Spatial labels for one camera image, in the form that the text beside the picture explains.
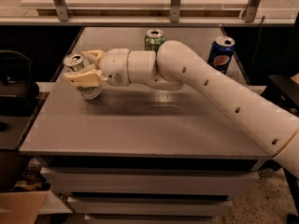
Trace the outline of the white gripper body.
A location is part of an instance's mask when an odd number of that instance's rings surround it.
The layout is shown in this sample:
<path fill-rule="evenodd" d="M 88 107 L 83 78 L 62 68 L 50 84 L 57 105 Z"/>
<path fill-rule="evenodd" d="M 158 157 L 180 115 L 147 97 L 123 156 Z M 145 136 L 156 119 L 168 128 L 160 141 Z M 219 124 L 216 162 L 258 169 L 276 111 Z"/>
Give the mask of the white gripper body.
<path fill-rule="evenodd" d="M 128 56 L 129 49 L 112 49 L 108 51 L 99 63 L 100 70 L 107 78 L 107 83 L 113 86 L 128 86 Z"/>

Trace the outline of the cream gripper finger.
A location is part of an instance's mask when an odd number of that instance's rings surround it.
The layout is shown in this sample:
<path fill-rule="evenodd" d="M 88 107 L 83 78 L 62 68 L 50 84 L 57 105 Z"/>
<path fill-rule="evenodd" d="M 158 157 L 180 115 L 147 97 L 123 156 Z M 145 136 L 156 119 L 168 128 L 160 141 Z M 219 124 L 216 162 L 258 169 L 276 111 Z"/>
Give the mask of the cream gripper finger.
<path fill-rule="evenodd" d="M 99 87 L 108 78 L 94 64 L 88 65 L 77 72 L 63 73 L 64 79 L 75 87 Z"/>
<path fill-rule="evenodd" d="M 83 54 L 89 60 L 90 63 L 98 65 L 102 57 L 106 53 L 102 50 L 87 50 L 87 51 L 83 51 Z"/>

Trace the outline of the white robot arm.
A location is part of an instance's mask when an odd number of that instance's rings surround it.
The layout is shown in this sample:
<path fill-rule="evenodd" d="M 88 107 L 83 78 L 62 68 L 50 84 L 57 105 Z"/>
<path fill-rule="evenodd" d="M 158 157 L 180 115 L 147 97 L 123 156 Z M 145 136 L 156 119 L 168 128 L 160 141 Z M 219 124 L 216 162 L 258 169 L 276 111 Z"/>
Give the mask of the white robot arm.
<path fill-rule="evenodd" d="M 73 52 L 64 57 L 64 79 L 86 99 L 102 83 L 143 84 L 176 91 L 184 84 L 213 105 L 295 177 L 299 177 L 299 118 L 208 65 L 181 42 L 164 42 L 157 51 L 112 49 Z"/>

